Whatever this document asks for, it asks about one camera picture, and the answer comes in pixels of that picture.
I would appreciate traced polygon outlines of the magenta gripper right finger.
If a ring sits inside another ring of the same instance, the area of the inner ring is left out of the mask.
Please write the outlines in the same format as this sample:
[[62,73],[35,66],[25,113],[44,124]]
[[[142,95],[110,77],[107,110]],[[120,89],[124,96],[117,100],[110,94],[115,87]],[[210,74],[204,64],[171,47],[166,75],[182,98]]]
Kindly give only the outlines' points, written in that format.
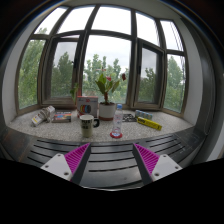
[[136,159],[144,185],[182,169],[182,167],[167,154],[158,155],[139,144],[133,145],[133,155]]

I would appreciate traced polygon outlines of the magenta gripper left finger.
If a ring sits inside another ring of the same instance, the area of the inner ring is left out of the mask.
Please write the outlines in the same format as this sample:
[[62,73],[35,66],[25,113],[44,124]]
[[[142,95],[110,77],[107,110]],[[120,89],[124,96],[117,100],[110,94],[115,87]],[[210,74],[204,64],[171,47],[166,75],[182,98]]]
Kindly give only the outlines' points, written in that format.
[[77,185],[80,184],[86,163],[91,152],[91,144],[87,143],[63,154],[56,154],[42,169]]

